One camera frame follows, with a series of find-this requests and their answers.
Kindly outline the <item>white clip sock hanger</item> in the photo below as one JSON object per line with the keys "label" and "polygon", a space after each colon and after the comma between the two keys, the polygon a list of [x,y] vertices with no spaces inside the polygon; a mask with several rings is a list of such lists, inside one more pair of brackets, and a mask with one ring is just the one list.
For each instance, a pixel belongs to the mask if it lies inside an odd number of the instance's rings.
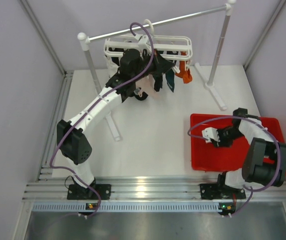
{"label": "white clip sock hanger", "polygon": [[[154,49],[158,50],[165,59],[174,62],[175,66],[172,69],[174,73],[179,73],[179,62],[192,60],[191,39],[186,36],[155,35],[152,22],[146,19],[144,23],[150,28]],[[147,50],[139,50],[137,43],[138,41],[131,33],[111,37],[105,40],[104,54],[106,58],[120,59],[123,52],[128,49],[136,49],[141,54],[151,53]]]}

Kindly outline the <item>dark green sock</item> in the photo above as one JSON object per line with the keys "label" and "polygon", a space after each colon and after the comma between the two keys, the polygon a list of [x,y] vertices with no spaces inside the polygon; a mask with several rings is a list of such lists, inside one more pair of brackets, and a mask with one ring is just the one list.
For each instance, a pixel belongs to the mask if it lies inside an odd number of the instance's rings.
{"label": "dark green sock", "polygon": [[163,87],[163,75],[161,74],[153,74],[152,75],[154,78],[154,90],[156,92],[159,92],[160,89]]}

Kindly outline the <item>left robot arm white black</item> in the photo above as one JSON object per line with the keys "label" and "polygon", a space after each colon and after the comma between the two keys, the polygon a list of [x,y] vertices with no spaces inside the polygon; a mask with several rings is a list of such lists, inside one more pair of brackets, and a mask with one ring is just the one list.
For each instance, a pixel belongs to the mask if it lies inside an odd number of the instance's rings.
{"label": "left robot arm white black", "polygon": [[106,82],[98,96],[68,121],[57,124],[57,147],[69,163],[68,171],[79,185],[78,192],[89,199],[94,196],[95,177],[89,164],[92,146],[90,132],[112,109],[126,99],[146,93],[151,96],[160,90],[163,75],[172,70],[174,62],[165,59],[154,49],[139,52],[127,49],[119,60],[116,72]]}

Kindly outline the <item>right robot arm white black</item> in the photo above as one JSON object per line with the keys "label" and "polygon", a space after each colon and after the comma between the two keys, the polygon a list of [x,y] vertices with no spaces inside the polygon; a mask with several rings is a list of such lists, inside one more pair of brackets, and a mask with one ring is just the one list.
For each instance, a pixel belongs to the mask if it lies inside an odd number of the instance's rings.
{"label": "right robot arm white black", "polygon": [[202,131],[207,143],[218,148],[232,146],[236,139],[244,137],[248,144],[244,163],[234,171],[218,175],[216,192],[221,198],[228,198],[234,191],[251,186],[265,189],[280,187],[286,175],[286,143],[278,142],[263,127],[258,116],[248,114],[245,108],[233,111],[232,125],[224,128],[208,127]]}

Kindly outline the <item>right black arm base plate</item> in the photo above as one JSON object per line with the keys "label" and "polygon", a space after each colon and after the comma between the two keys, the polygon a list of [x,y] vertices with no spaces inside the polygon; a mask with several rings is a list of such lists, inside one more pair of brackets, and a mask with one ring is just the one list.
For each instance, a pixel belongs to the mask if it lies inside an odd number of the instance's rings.
{"label": "right black arm base plate", "polygon": [[246,199],[246,194],[243,189],[232,188],[217,183],[200,184],[200,194],[202,200]]}

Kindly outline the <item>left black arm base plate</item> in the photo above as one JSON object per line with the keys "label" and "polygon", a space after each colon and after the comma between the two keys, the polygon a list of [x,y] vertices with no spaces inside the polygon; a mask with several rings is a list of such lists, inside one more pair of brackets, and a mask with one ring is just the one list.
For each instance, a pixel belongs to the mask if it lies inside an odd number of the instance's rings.
{"label": "left black arm base plate", "polygon": [[[96,184],[94,189],[101,197],[101,200],[109,200],[111,187],[110,184]],[[98,196],[88,188],[71,184],[68,187],[67,200],[98,200]]]}

